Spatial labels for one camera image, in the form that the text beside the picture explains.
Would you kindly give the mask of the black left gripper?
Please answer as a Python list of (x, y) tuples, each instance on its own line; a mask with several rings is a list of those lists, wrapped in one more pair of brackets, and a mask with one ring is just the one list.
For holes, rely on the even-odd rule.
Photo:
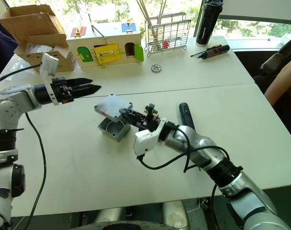
[(101, 89), (100, 85), (91, 84), (87, 78), (65, 79), (64, 77), (53, 78), (51, 87), (58, 103), (66, 104), (73, 102), (75, 98), (81, 98), (96, 93)]

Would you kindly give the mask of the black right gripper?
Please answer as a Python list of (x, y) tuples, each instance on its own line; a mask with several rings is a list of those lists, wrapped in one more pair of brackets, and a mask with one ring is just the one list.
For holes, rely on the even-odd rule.
[(119, 109), (119, 112), (123, 117), (123, 122), (137, 127), (139, 131), (143, 131), (146, 129), (148, 129), (149, 131), (155, 131), (161, 121), (158, 111), (155, 109), (155, 105), (152, 103), (145, 106), (146, 116), (135, 110), (127, 108), (121, 108)]

